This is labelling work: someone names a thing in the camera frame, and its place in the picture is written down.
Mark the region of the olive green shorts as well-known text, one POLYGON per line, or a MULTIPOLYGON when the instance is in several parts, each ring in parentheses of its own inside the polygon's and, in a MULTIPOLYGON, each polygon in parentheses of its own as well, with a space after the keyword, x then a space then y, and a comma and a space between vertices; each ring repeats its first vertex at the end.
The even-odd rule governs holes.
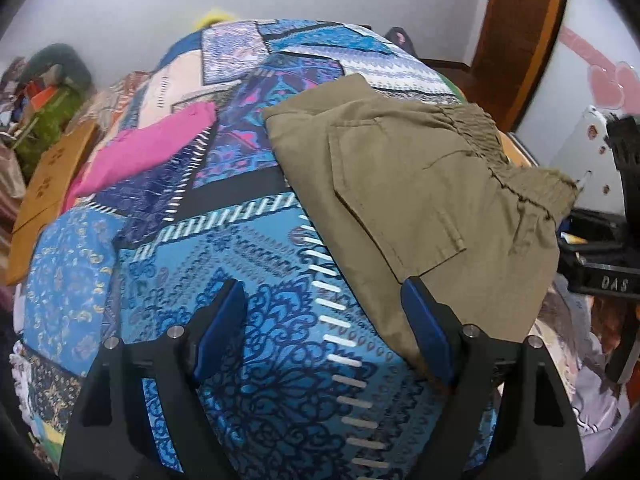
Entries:
POLYGON ((400 301, 407 278, 491 337, 527 336, 558 265, 574 180, 510 162, 477 105, 386 98, 359 75, 262 116, 288 183, 393 351, 426 369, 400 301))

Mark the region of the pink heart wall sticker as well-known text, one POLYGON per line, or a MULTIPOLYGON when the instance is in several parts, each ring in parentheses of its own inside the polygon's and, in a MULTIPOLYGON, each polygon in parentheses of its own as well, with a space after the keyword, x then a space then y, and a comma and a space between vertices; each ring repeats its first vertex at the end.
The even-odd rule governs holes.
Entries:
POLYGON ((558 39, 587 63, 587 80, 596 107, 639 114, 639 74, 631 65, 612 62, 568 27, 561 27, 558 39))

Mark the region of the grey backpack on floor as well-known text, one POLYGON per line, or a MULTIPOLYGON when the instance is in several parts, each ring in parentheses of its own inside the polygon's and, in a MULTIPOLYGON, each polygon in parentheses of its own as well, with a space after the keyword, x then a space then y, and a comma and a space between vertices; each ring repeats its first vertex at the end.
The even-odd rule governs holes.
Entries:
POLYGON ((401 50, 404 50, 415 58, 418 56, 416 54, 416 49, 413 47, 413 42, 409 37, 408 32, 406 32, 402 27, 392 27, 388 32, 386 32, 385 38, 392 44, 400 47, 401 50))

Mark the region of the yellow curved headboard cushion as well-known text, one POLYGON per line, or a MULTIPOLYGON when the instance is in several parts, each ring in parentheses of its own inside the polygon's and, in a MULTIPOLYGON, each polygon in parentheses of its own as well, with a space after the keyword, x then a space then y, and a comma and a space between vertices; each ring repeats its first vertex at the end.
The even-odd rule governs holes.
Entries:
POLYGON ((213 9, 198 18, 193 25, 194 30, 200 30, 220 23, 233 22, 235 16, 231 13, 213 9))

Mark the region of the pink folded garment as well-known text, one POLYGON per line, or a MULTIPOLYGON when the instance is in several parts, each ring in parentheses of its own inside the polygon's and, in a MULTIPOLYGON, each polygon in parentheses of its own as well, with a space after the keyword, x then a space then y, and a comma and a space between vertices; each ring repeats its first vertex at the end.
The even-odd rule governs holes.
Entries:
POLYGON ((72 208, 79 197, 168 162, 215 120, 213 102, 195 102, 153 125, 122 131, 85 164, 68 189, 62 211, 72 208))

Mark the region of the wooden lap desk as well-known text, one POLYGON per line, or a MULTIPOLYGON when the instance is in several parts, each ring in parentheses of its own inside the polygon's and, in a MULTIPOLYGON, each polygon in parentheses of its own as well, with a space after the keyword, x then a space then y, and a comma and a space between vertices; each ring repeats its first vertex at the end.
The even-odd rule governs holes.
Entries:
POLYGON ((85 120, 40 157, 12 231, 6 268, 8 286, 26 278, 38 237, 62 214, 67 190, 92 150, 98 133, 98 124, 85 120))

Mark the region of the white appliance with stickers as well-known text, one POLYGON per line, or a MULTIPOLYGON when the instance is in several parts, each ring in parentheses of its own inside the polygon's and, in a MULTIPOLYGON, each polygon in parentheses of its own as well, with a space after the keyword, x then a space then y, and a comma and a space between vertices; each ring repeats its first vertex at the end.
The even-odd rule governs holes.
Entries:
POLYGON ((606 121, 612 114, 603 114, 588 106, 550 167, 572 178, 578 186, 575 208, 606 214, 625 214, 622 180, 612 150, 605 142, 606 121))

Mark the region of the clutter pile of papers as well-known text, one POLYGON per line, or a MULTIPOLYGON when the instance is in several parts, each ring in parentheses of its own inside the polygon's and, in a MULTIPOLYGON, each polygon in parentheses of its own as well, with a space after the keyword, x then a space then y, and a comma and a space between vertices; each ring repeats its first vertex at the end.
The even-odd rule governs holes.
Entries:
POLYGON ((51 63, 27 62, 24 56, 14 58, 1 75, 1 133, 11 134, 19 125, 35 115, 32 99, 46 90, 51 63))

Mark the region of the grey plush toy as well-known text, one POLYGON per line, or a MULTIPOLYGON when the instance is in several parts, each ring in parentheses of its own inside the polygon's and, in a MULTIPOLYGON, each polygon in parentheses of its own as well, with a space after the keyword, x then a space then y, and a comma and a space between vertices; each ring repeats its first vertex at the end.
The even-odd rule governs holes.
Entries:
POLYGON ((69 84, 79 92, 87 92, 92 88, 92 76, 87 65, 68 44, 50 44, 35 53, 18 77, 18 84, 24 86, 29 81, 43 76, 54 66, 60 66, 58 82, 69 84))

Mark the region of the brown wooden door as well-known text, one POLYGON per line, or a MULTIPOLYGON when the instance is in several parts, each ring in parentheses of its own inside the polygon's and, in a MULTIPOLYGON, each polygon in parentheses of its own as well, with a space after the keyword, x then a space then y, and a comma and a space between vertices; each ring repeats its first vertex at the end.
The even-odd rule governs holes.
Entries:
POLYGON ((503 132, 520 123, 546 69, 566 0, 488 0, 468 98, 503 132))

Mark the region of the striped orange bedsheet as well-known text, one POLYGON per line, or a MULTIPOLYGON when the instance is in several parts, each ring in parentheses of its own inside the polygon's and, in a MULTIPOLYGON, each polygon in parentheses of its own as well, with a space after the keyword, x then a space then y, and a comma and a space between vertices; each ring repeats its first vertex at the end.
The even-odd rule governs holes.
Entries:
POLYGON ((96 92, 82 104, 73 117, 73 122, 92 120, 104 131, 111 129, 126 112, 134 95, 150 76, 148 72, 136 70, 108 88, 96 92))

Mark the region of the patchwork blue bed quilt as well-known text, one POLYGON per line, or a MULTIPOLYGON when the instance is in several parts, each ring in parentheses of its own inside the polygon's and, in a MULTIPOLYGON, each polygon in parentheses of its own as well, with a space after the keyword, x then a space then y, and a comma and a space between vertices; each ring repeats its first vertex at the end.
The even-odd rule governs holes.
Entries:
POLYGON ((394 98, 457 99, 434 70, 357 25, 228 22, 168 50, 96 152, 195 102, 213 102, 215 122, 168 162, 79 197, 32 256, 11 361, 49 460, 61 457, 100 344, 154 339, 236 278, 245 330, 198 396, 240 476, 409 471, 442 399, 375 333, 283 179, 262 121, 265 108, 349 74, 394 98))

